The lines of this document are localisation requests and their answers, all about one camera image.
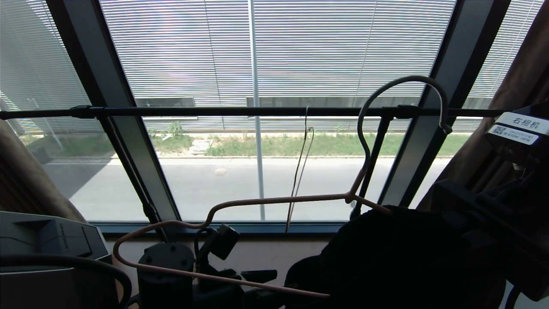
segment white label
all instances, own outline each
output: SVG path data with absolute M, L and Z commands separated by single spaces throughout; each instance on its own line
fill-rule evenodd
M 549 135 L 549 120 L 545 119 L 505 112 L 496 120 L 496 123 L 504 123 L 516 128 Z
M 517 141 L 526 145 L 532 145 L 538 138 L 538 136 L 535 134 L 522 132 L 519 130 L 511 129 L 506 126 L 497 125 L 497 124 L 492 126 L 492 128 L 490 129 L 490 131 L 488 131 L 488 133 L 499 135 L 499 136 L 505 137 L 506 139 Z

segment horizontal black bar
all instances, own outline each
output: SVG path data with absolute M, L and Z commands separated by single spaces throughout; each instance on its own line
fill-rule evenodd
M 90 222 L 97 226 L 105 238 L 119 238 L 149 225 L 148 222 Z M 331 237 L 345 222 L 292 222 L 288 233 L 285 233 L 286 222 L 228 222 L 224 223 L 240 233 L 241 238 L 319 238 Z M 221 224 L 212 223 L 211 228 L 217 229 Z M 177 236 L 193 237 L 197 230 L 181 229 Z M 155 231 L 150 231 L 139 238 L 157 237 Z
M 42 118 L 42 117 L 75 117 L 96 118 L 112 116 L 304 116 L 305 107 L 100 107 L 77 106 L 70 109 L 33 110 L 33 111 L 2 111 L 0 119 Z M 358 116 L 359 108 L 311 107 L 308 116 Z M 500 109 L 458 109 L 450 108 L 449 117 L 496 117 L 501 115 Z M 419 108 L 406 105 L 398 107 L 369 108 L 366 116 L 415 118 L 419 116 L 436 116 L 440 114 L 437 108 Z

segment white louvered wall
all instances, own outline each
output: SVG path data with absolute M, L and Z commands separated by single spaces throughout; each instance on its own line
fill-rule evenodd
M 520 47 L 542 0 L 512 0 L 466 102 L 486 106 Z M 200 106 L 246 106 L 252 96 L 247 0 L 100 0 L 135 98 L 192 97 Z M 262 97 L 366 97 L 394 78 L 428 75 L 453 0 L 255 0 Z M 44 0 L 0 2 L 0 90 L 10 109 L 89 104 Z M 406 83 L 385 93 L 419 97 Z M 173 120 L 147 119 L 166 130 Z M 36 121 L 26 126 L 40 131 Z M 477 120 L 459 119 L 457 130 Z M 97 122 L 59 118 L 54 130 L 100 130 Z M 248 117 L 180 120 L 185 131 L 254 130 Z M 318 130 L 353 129 L 348 119 L 311 119 Z M 401 130 L 407 122 L 391 128 Z M 375 119 L 366 127 L 377 127 Z M 265 130 L 296 131 L 300 119 L 264 119 Z

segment pink clothes hanger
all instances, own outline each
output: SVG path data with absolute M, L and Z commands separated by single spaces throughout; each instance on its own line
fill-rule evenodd
M 305 291 L 305 290 L 299 290 L 299 289 L 292 289 L 292 288 L 286 288 L 282 286 L 275 286 L 270 284 L 263 284 L 263 283 L 255 283 L 255 282 L 248 282 L 244 280 L 236 280 L 236 279 L 230 279 L 230 278 L 224 278 L 224 277 L 218 277 L 213 275 L 206 275 L 201 273 L 194 273 L 194 272 L 186 272 L 186 271 L 179 271 L 176 269 L 170 269 L 170 268 L 164 268 L 164 267 L 157 267 L 157 266 L 151 266 L 151 265 L 145 265 L 145 264 L 139 264 L 130 262 L 126 259 L 124 259 L 120 255 L 120 245 L 136 236 L 142 235 L 148 231 L 166 227 L 168 225 L 178 225 L 184 228 L 189 229 L 200 229 L 205 228 L 208 225 L 211 224 L 214 214 L 221 209 L 233 207 L 233 206 L 244 206 L 244 205 L 260 205 L 260 204 L 275 204 L 275 203 L 293 203 L 293 202 L 314 202 L 314 201 L 332 201 L 332 200 L 345 200 L 346 203 L 350 203 L 352 201 L 360 202 L 366 206 L 369 206 L 377 211 L 380 211 L 384 214 L 391 215 L 391 210 L 387 209 L 386 207 L 383 207 L 377 203 L 371 202 L 363 197 L 357 196 L 356 191 L 358 189 L 358 186 L 363 181 L 364 176 L 366 174 L 367 169 L 369 168 L 369 162 L 370 162 L 370 149 L 368 148 L 368 145 L 366 144 L 366 139 L 364 138 L 364 134 L 362 132 L 362 124 L 364 121 L 364 116 L 366 115 L 366 110 L 372 102 L 377 98 L 381 93 L 383 93 L 385 90 L 396 86 L 398 84 L 402 84 L 403 82 L 408 81 L 419 81 L 423 82 L 432 88 L 434 88 L 439 97 L 440 97 L 440 119 L 439 119 L 439 126 L 442 128 L 444 133 L 449 134 L 452 132 L 452 128 L 446 123 L 447 121 L 447 115 L 448 115 L 448 99 L 446 97 L 446 93 L 443 91 L 442 87 L 433 79 L 425 77 L 425 76 L 407 76 L 404 78 L 399 78 L 394 81 L 391 81 L 385 85 L 383 85 L 381 88 L 376 90 L 369 98 L 366 100 L 364 105 L 362 106 L 360 113 L 358 114 L 358 122 L 357 122 L 357 134 L 358 139 L 360 140 L 360 143 L 362 147 L 364 148 L 365 152 L 365 160 L 364 164 L 362 165 L 362 168 L 358 171 L 358 174 L 355 178 L 355 181 L 351 185 L 351 189 L 347 193 L 342 194 L 326 194 L 326 195 L 310 195 L 310 196 L 286 196 L 286 197 L 273 197 L 273 198 L 254 198 L 251 200 L 236 200 L 236 201 L 228 201 L 221 204 L 217 204 L 214 206 L 210 212 L 208 213 L 208 217 L 206 218 L 206 221 L 202 223 L 187 223 L 183 221 L 177 221 L 177 220 L 170 220 L 170 221 L 164 221 L 160 223 L 151 224 L 147 227 L 144 227 L 142 229 L 139 229 L 137 231 L 134 231 L 132 233 L 129 233 L 127 235 L 122 236 L 119 238 L 113 247 L 113 255 L 114 257 L 120 261 L 122 264 L 125 264 L 130 267 L 140 268 L 147 271 L 152 272 L 159 272 L 159 273 L 165 273 L 165 274 L 171 274 L 171 275 L 183 275 L 187 277 L 193 277 L 193 278 L 199 278 L 199 279 L 207 279 L 207 280 L 215 280 L 225 283 L 232 283 L 232 284 L 240 284 L 240 285 L 247 285 L 247 286 L 253 286 L 255 288 L 262 288 L 266 290 L 273 290 L 273 291 L 281 291 L 281 292 L 287 292 L 292 294 L 299 294 L 299 295 L 305 295 L 305 296 L 313 296 L 313 297 L 328 297 L 328 294 L 323 293 L 316 293 L 311 291 Z

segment grass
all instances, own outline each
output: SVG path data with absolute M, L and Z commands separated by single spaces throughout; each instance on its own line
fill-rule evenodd
M 373 147 L 376 135 L 365 135 L 366 142 Z M 380 156 L 394 156 L 397 154 L 404 134 L 387 134 L 383 141 Z M 439 156 L 454 155 L 461 145 L 469 138 L 469 135 L 453 134 L 446 138 Z M 298 156 L 302 143 L 302 137 L 296 136 L 265 136 L 261 139 L 264 156 Z M 360 145 L 356 134 L 326 134 L 317 133 L 311 146 L 311 156 L 361 156 L 364 150 Z M 206 151 L 207 156 L 255 156 L 255 138 L 250 136 L 228 137 L 217 139 Z
M 21 136 L 21 141 L 29 149 L 44 147 L 50 157 L 95 157 L 111 156 L 113 147 L 105 134 L 98 135 L 60 135 L 59 141 L 63 145 L 61 150 L 57 142 L 51 136 Z M 365 135 L 370 148 L 373 147 L 376 135 Z M 383 141 L 380 156 L 394 156 L 397 154 L 404 134 L 387 134 Z M 439 156 L 453 156 L 457 150 L 469 138 L 466 134 L 451 134 L 446 138 L 439 151 Z M 189 150 L 194 140 L 187 134 L 177 134 L 166 140 L 155 134 L 150 134 L 150 139 L 156 151 L 162 153 L 185 153 Z M 208 139 L 214 141 L 208 148 L 206 156 L 255 156 L 255 137 L 243 135 L 242 137 L 219 137 L 210 135 Z M 262 138 L 262 150 L 264 156 L 298 156 L 301 151 L 303 137 L 301 136 L 264 136 Z M 311 146 L 311 156 L 362 156 L 364 151 L 356 134 L 326 134 L 316 133 Z

